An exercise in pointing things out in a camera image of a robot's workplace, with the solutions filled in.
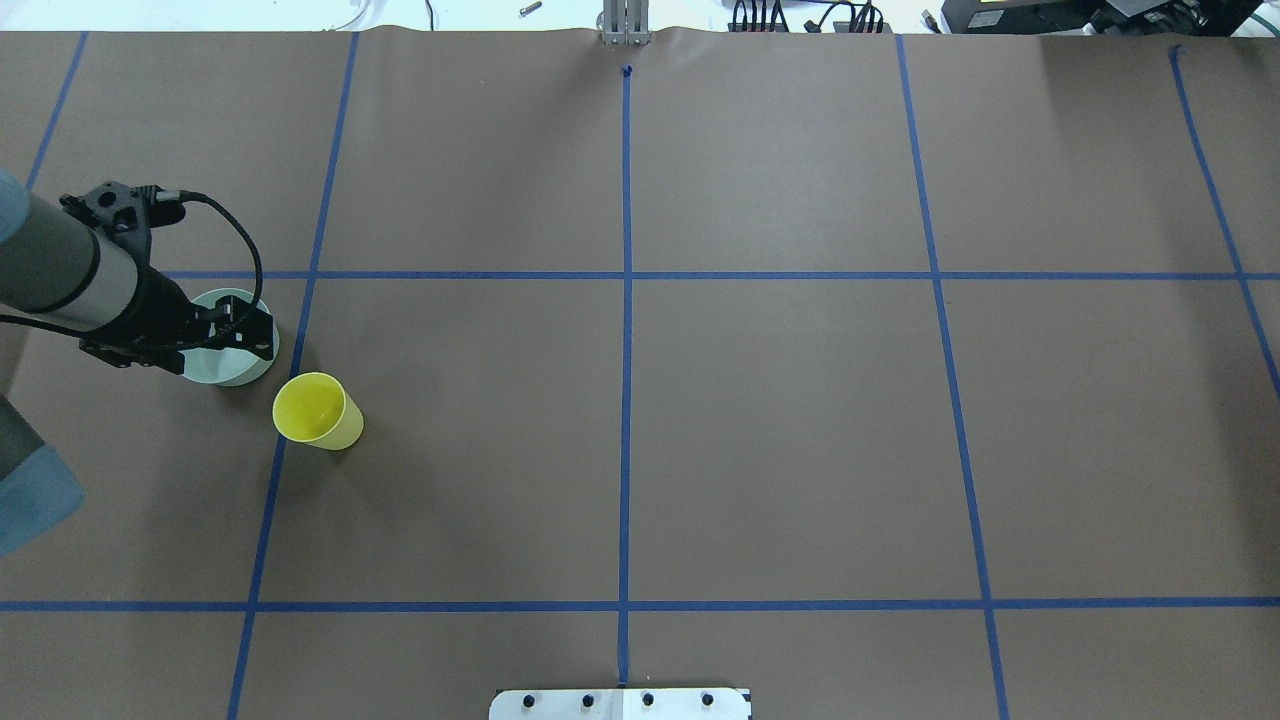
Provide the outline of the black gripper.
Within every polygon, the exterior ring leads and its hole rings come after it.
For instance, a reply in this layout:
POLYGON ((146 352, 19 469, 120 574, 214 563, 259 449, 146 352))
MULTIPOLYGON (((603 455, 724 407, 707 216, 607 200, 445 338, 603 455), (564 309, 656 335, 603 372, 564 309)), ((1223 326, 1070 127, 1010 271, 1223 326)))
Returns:
POLYGON ((268 363, 276 355, 276 336, 273 316, 252 297, 216 296, 202 310, 178 283, 146 266, 123 314, 86 332, 78 347, 110 366, 155 366, 183 375, 186 361, 268 363), (237 342, 195 348, 202 341, 237 342))

